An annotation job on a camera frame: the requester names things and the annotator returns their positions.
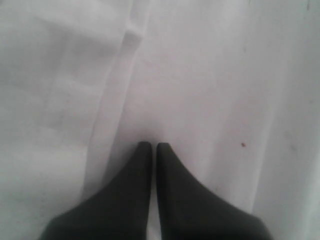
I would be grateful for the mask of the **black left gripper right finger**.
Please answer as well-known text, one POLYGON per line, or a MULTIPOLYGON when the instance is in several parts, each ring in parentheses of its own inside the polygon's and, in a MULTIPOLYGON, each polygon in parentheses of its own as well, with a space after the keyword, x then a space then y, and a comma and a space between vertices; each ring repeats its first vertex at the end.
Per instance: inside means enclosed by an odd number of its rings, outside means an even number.
POLYGON ((163 240, 271 240, 263 222, 202 185, 169 143, 156 148, 156 188, 163 240))

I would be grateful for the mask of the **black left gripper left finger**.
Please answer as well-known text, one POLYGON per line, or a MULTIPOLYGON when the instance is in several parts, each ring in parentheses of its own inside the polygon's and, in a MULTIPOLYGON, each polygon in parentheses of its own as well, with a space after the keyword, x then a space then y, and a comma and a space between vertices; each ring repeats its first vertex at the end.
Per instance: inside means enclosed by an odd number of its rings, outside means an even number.
POLYGON ((53 218, 42 240, 145 240, 153 173, 152 145, 140 142, 99 192, 53 218))

